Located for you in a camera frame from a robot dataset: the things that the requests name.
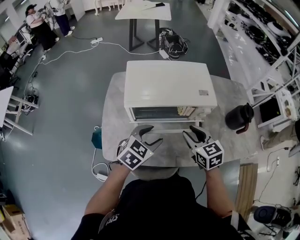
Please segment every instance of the bag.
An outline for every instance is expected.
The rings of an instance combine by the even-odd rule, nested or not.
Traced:
[[[159,29],[159,46],[172,60],[178,60],[180,55],[188,52],[186,40],[170,28]]]

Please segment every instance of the black pants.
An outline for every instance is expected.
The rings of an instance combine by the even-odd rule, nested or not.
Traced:
[[[68,32],[71,30],[67,15],[64,14],[61,16],[55,16],[55,19],[60,27],[62,34],[66,36]]]
[[[32,28],[31,30],[42,44],[44,51],[54,46],[57,35],[51,31],[51,28],[47,23],[43,22],[41,25]]]

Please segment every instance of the gray countertop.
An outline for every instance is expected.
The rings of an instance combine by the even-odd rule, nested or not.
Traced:
[[[225,124],[225,115],[238,105],[248,101],[247,93],[238,82],[211,75],[217,96],[218,107],[204,119],[203,127],[215,140],[219,140],[225,151],[225,162],[249,157],[256,152],[259,134],[253,119],[247,132],[236,134]],[[103,156],[106,160],[116,160],[116,150],[122,139],[128,138],[135,124],[129,123],[124,108],[125,72],[116,73],[107,90],[102,117]],[[194,123],[149,123],[154,130],[187,129]],[[143,165],[158,167],[196,166],[182,134],[146,134],[143,140],[151,143],[158,138],[164,142]]]

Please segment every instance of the white toaster oven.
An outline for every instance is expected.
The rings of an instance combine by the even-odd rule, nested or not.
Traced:
[[[132,123],[202,121],[216,106],[206,64],[127,62],[124,107]]]

